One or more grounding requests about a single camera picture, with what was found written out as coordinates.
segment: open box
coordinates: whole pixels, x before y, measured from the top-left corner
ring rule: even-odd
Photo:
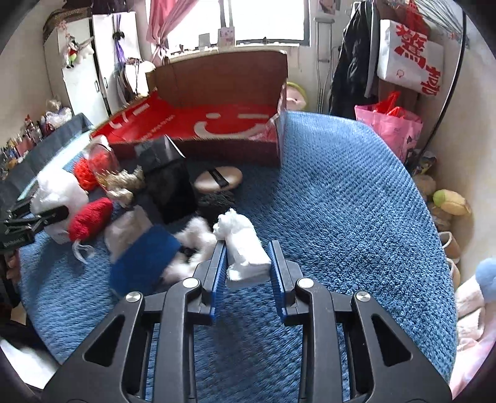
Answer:
[[[280,164],[285,132],[287,57],[280,51],[209,54],[147,74],[150,96],[100,125],[117,156],[168,135],[195,159]]]

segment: white shopping bag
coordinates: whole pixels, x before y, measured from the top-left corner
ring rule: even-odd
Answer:
[[[380,22],[379,78],[436,96],[442,82],[443,47],[388,19]]]

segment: window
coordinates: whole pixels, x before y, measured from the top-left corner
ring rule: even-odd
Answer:
[[[308,0],[224,0],[221,10],[219,0],[198,0],[189,14],[168,36],[172,53],[184,49],[198,48],[198,35],[209,33],[210,43],[217,43],[217,30],[224,18],[230,26],[229,5],[235,27],[236,42],[269,43],[310,42]]]

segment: red chinese characters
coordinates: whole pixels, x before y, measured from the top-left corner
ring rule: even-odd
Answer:
[[[441,72],[435,67],[426,66],[426,71],[429,73],[427,81],[421,81],[422,92],[426,95],[437,95],[440,89],[439,78]]]
[[[422,56],[427,36],[412,31],[402,24],[396,25],[396,35],[401,37],[401,46],[394,51],[400,56],[413,60],[420,68],[426,66],[426,58]]]

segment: black coat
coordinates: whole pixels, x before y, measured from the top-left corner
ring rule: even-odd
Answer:
[[[343,44],[331,88],[329,113],[355,119],[355,105],[370,105],[377,98],[365,98],[369,74],[370,29],[362,1],[343,33]]]

